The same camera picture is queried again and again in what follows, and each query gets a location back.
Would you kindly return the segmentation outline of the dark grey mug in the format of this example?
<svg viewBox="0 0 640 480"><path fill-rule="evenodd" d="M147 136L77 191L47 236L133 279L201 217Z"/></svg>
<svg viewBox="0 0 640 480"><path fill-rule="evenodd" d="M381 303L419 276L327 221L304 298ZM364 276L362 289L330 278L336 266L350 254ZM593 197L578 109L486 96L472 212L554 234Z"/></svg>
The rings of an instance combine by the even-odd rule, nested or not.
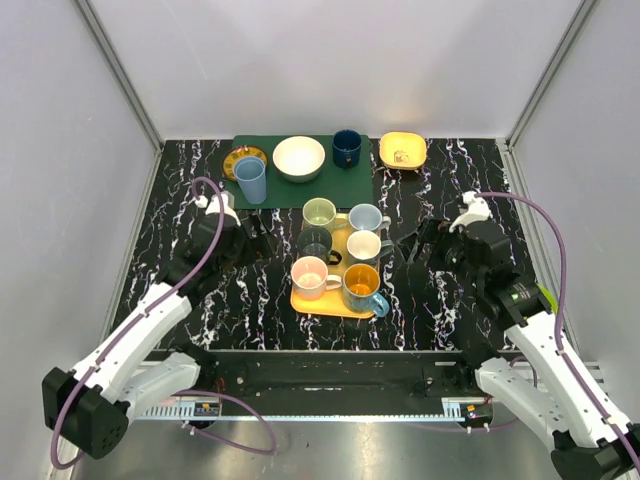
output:
<svg viewBox="0 0 640 480"><path fill-rule="evenodd" d="M327 265L338 265L342 255L332 248L333 237L324 227L310 226L301 231L296 240L300 256L313 256Z"/></svg>

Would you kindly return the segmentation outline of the grey white-inside mug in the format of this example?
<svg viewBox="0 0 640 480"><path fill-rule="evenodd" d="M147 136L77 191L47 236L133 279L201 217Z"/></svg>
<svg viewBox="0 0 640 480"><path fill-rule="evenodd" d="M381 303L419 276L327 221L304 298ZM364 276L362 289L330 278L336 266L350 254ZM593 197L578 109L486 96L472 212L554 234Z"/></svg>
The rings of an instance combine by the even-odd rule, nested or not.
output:
<svg viewBox="0 0 640 480"><path fill-rule="evenodd" d="M355 231L346 243L347 265L367 264L376 267L379 261L394 250L392 240L382 240L372 231Z"/></svg>

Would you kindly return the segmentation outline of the pink mug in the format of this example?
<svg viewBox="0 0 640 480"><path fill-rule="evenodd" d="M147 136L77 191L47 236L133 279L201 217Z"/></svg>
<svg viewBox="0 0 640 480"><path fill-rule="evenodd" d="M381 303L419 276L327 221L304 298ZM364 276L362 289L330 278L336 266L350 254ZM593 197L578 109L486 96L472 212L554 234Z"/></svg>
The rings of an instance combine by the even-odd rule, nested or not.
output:
<svg viewBox="0 0 640 480"><path fill-rule="evenodd" d="M328 265L315 256L299 258L292 266L291 279L293 290L301 298L318 300L326 291L342 287L342 277L330 274Z"/></svg>

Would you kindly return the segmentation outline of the blue butterfly mug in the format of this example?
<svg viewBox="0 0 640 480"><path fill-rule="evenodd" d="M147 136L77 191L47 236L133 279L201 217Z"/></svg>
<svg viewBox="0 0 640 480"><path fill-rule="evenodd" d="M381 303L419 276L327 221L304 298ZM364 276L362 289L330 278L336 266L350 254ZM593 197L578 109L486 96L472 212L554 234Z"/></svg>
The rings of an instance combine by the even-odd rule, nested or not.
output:
<svg viewBox="0 0 640 480"><path fill-rule="evenodd" d="M379 293L378 271L367 264L355 264L347 268L342 279L344 305L353 312L372 312L384 317L390 310L389 302Z"/></svg>

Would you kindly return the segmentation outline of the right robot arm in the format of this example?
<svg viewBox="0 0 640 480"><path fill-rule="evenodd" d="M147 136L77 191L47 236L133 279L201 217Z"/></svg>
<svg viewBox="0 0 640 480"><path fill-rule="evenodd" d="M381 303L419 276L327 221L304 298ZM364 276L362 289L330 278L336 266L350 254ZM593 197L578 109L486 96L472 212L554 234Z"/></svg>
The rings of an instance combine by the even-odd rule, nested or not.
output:
<svg viewBox="0 0 640 480"><path fill-rule="evenodd" d="M538 390L486 344L462 349L454 384L466 396L481 391L504 404L549 450L563 479L617 479L635 469L639 426L608 398L573 348L555 332L556 317L535 279L511 258L511 242L491 220L465 227L423 221L399 243L412 263L430 249L429 267L466 281L476 305L541 377Z"/></svg>

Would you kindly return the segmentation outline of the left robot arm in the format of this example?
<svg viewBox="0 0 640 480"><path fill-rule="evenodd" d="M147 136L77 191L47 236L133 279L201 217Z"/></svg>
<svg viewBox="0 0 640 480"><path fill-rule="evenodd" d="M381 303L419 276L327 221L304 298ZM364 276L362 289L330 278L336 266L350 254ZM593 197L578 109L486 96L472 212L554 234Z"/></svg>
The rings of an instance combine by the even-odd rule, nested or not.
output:
<svg viewBox="0 0 640 480"><path fill-rule="evenodd" d="M88 357L43 379L45 424L93 459L115 449L129 425L165 398L220 387L215 355L183 343L144 373L136 370L227 272L269 259L277 249L256 213L210 213L160 269L137 307Z"/></svg>

